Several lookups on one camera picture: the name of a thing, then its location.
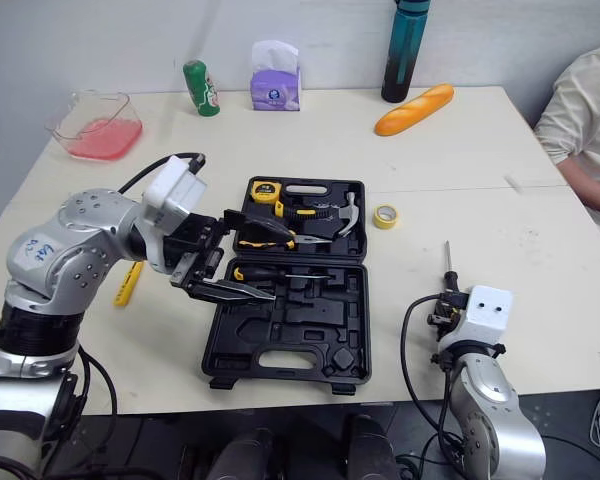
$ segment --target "green bottle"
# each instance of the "green bottle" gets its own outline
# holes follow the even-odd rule
[[[184,79],[198,113],[204,117],[212,117],[220,111],[218,94],[213,86],[207,66],[200,60],[187,62],[182,67]]]

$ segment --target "toolbox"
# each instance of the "toolbox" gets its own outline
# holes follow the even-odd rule
[[[324,382],[333,394],[354,395],[371,376],[364,185],[254,177],[242,212],[321,243],[254,244],[236,233],[237,257],[225,279],[276,299],[217,307],[202,361],[213,377],[211,388],[230,390],[241,378],[267,378]],[[263,361],[267,352],[295,352],[310,359],[308,368],[272,366]]]

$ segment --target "white wall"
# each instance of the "white wall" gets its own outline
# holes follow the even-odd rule
[[[502,84],[530,122],[560,71],[600,44],[600,0],[431,3],[413,84]],[[307,88],[378,87],[394,11],[391,0],[0,0],[0,212],[70,91],[184,90],[181,65],[198,56],[219,89],[245,89],[250,46],[266,38],[300,48]]]

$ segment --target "teal water bottle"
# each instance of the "teal water bottle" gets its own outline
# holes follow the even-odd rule
[[[382,98],[402,102],[407,98],[418,50],[427,23],[430,0],[396,0],[389,57],[382,83]]]

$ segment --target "purple tissue box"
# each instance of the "purple tissue box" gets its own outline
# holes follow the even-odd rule
[[[254,110],[300,110],[300,70],[296,75],[261,70],[251,77]]]

